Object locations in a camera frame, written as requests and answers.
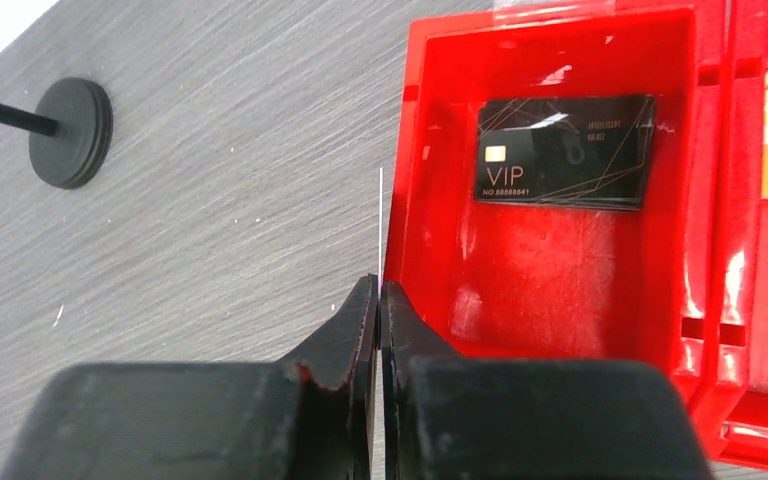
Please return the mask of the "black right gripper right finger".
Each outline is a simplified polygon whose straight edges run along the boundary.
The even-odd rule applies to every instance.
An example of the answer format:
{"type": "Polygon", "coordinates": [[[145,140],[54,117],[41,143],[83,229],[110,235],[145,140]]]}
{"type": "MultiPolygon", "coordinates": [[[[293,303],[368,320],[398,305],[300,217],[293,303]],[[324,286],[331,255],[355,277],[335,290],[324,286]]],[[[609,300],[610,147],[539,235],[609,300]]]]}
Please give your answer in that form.
{"type": "Polygon", "coordinates": [[[381,289],[390,479],[709,479],[670,381],[625,360],[468,358],[381,289]]]}

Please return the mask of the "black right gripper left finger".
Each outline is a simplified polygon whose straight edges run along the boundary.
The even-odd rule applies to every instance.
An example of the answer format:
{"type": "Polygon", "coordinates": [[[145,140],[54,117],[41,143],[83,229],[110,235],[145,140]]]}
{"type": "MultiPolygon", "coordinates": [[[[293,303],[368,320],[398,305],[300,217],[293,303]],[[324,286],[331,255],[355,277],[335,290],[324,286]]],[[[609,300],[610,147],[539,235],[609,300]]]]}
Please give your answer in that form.
{"type": "Polygon", "coordinates": [[[89,363],[45,386],[4,479],[366,479],[377,280],[271,362],[89,363]]]}

